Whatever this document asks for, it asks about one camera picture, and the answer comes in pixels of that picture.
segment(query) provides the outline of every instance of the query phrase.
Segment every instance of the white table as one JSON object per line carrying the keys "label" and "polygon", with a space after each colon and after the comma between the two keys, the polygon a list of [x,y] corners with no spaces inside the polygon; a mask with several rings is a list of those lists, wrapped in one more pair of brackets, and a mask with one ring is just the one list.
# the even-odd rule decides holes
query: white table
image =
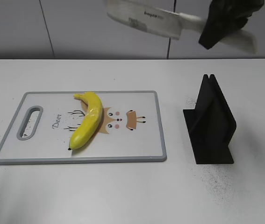
{"label": "white table", "polygon": [[[233,165],[196,165],[182,109],[214,73]],[[265,60],[0,60],[0,140],[27,91],[156,90],[168,159],[0,166],[0,224],[264,224]]]}

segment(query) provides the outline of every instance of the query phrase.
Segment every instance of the banana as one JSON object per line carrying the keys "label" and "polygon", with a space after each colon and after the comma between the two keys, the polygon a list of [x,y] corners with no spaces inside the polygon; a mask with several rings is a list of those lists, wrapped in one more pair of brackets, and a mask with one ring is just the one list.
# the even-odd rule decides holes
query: banana
{"label": "banana", "polygon": [[74,98],[82,100],[88,107],[82,124],[70,138],[68,150],[81,148],[90,140],[101,121],[103,111],[100,98],[93,92],[74,94]]}

